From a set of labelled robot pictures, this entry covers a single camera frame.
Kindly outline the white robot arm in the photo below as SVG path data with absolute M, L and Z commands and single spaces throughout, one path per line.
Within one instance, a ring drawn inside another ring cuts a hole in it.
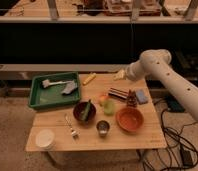
M 114 79 L 138 81 L 147 75 L 152 75 L 198 122 L 198 87 L 169 66 L 171 59 L 171 53 L 166 49 L 145 50 L 140 54 L 138 61 L 120 69 L 114 75 Z

